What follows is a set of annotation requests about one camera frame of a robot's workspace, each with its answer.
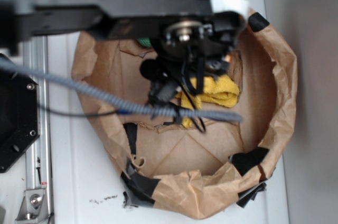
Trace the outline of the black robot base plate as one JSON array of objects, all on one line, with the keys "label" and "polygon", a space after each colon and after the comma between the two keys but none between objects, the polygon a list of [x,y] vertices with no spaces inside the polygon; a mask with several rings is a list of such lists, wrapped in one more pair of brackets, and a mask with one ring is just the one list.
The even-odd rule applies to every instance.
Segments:
[{"label": "black robot base plate", "polygon": [[7,172],[39,137],[37,83],[1,70],[1,173]]}]

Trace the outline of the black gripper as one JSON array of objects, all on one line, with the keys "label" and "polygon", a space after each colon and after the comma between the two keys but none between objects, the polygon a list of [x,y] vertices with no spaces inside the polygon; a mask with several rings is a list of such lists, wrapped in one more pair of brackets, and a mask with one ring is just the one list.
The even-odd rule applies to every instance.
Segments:
[{"label": "black gripper", "polygon": [[231,52],[242,26],[225,21],[187,21],[169,26],[162,39],[151,38],[157,58],[145,60],[142,76],[151,81],[150,105],[168,105],[176,94],[202,94],[204,77],[228,75]]}]

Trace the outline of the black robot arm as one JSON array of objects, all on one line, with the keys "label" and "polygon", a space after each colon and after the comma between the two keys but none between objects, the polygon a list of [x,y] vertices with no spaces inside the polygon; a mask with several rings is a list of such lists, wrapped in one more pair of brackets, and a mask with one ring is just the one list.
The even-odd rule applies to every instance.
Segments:
[{"label": "black robot arm", "polygon": [[1,0],[1,48],[33,36],[86,31],[105,41],[149,38],[148,102],[167,104],[180,88],[201,94],[204,76],[225,74],[225,55],[249,18],[248,0]]}]

